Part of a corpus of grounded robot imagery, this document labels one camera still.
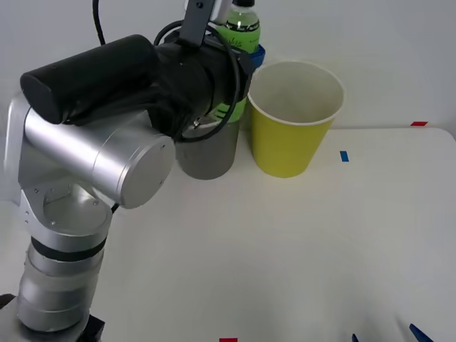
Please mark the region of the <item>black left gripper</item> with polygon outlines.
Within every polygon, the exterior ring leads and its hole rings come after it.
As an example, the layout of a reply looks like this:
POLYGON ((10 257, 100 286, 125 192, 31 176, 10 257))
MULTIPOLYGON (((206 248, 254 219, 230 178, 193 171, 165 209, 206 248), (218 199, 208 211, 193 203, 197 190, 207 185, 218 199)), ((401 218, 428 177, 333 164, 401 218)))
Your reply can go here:
MULTIPOLYGON (((247 96, 252 74, 263 64, 266 51, 262 45, 258 45, 253 53, 238 48, 232 48, 232 53, 239 68, 239 102, 247 96)), ((235 91, 234 71, 226 49, 215 37, 204 39, 204 64, 208 67, 214 84, 212 107, 221 103, 231 104, 235 91)))

